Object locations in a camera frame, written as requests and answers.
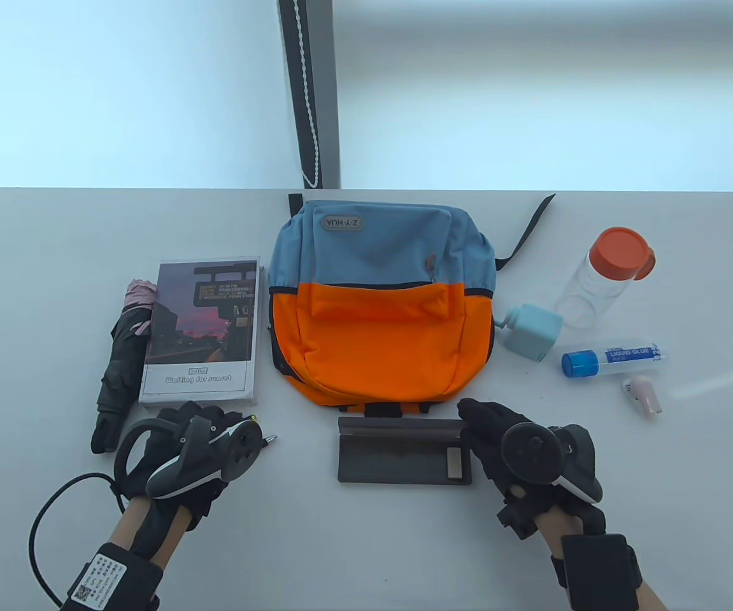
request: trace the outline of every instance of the pink earbud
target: pink earbud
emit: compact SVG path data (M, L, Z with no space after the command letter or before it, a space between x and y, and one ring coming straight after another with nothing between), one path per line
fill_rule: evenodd
M658 396L655 394L652 379L648 376L632 376L625 379L622 389L634 401L634 407L643 416L650 417L663 411Z

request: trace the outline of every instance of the backpack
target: backpack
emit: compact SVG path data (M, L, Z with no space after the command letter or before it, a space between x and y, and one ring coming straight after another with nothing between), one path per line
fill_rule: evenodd
M273 364L318 405L427 413L494 346L494 248L458 207L290 196L268 284Z

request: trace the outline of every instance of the water bottle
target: water bottle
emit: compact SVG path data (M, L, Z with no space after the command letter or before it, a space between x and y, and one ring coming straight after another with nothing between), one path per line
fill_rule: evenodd
M587 329L625 291L655 267L655 253L645 239L626 227L605 230L570 278L556 303L567 326Z
M562 355L562 372L568 378L654 369L669 357L658 344L641 340L611 341Z

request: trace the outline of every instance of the hand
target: hand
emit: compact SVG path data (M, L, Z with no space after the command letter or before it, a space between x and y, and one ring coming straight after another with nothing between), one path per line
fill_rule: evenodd
M125 477L122 485L122 494L128 498L145 496L145 485L148 478L160 466L168 460L179 456L182 444L180 443L183 433L194 416L201 416L211 420L216 427L215 435L221 434L226 428L238 424L242 416L237 411L223 413L217 405L200 407L193 401L187 402L179 409L166 408L160 410L157 417L174 423L180 429L180 433L171 435L168 432L152 431L148 442L145 443L145 453L131 472ZM207 481L197 488L183 492L173 498L165 500L154 500L153 503L164 509L166 514L175 513L179 507L185 507L191 512L192 520L188 530L193 530L203 516L207 516L211 510L211 503L218 498L221 492L227 487L227 483L220 479Z
M607 524L598 507L585 503L560 486L525 482L505 464L501 454L502 437L512 426L532 420L505 405L483 404L470 398L460 400L457 408L460 418L467 424L460 436L480 459L485 475L505 497L506 507L497 515L503 526L512 527L519 538L527 538L536 532L537 523L546 522L540 517L557 514L552 508L559 507L562 513L581 518L586 535L605 532Z
M515 477L502 460L502 436L513 425L532 422L531 419L509 410L505 405L494 402L483 404L468 398L460 400L457 409L460 418L468 425L460 434L462 440L480 459L485 475L505 495L506 503L511 503L515 498L526 498L535 515L545 513L558 504L559 491L555 486L526 483Z

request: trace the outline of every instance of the book cover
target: book cover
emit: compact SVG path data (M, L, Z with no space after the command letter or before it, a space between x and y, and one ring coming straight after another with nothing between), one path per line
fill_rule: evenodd
M163 262L139 402L253 398L259 258Z

